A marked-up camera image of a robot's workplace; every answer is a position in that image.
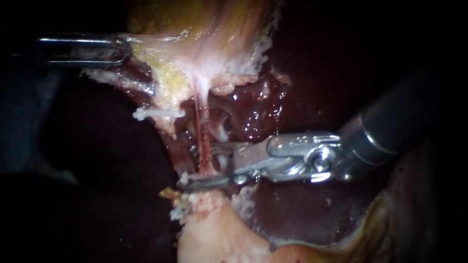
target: clip applier jaw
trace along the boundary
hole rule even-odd
[[[339,142],[339,136],[322,131],[272,135],[260,143],[236,147],[230,174],[191,180],[182,190],[240,186],[260,177],[272,182],[324,182],[340,156]]]

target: dark background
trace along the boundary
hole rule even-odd
[[[344,34],[361,45],[374,65],[375,85],[385,85],[426,61],[447,65],[454,76],[461,71],[457,67],[462,57],[458,6],[415,1],[323,1],[307,7],[296,3],[289,6],[310,25],[311,32],[323,27],[337,29],[329,34]],[[3,10],[9,16],[0,18],[2,32],[125,31],[125,7],[118,1],[10,1]],[[309,32],[302,28],[297,34]],[[328,49],[330,54],[323,50],[321,59],[333,57],[333,49]],[[131,118],[135,106],[123,94],[78,79],[75,70],[6,67],[0,75],[1,102],[30,105],[23,99],[12,100],[31,96],[28,85],[35,82],[24,79],[44,81],[51,74],[60,76],[60,89],[52,92],[57,99],[48,108],[50,114],[47,110],[37,116],[41,120],[37,129],[25,129],[31,132],[28,138],[40,139],[52,166],[71,169],[80,185],[49,180],[26,169],[5,169],[0,177],[0,234],[4,244],[0,257],[13,257],[14,262],[31,258],[52,262],[174,261],[177,226],[168,220],[169,202],[156,198],[163,187],[174,185],[172,168],[157,133],[149,122]],[[22,110],[30,113],[36,108]],[[445,260],[463,252],[468,219],[463,195],[466,186],[453,180],[454,176],[464,176],[458,170],[458,152],[453,150],[453,144],[459,143],[452,138],[458,134],[458,123],[452,120],[454,112],[455,107],[448,107],[437,126],[438,259]],[[7,108],[0,113],[0,125],[12,127],[2,129],[5,134],[18,132],[14,127],[21,116],[27,115],[8,118],[11,111]],[[14,137],[5,134],[5,138]],[[7,158],[11,149],[2,146],[1,150],[2,158]]]

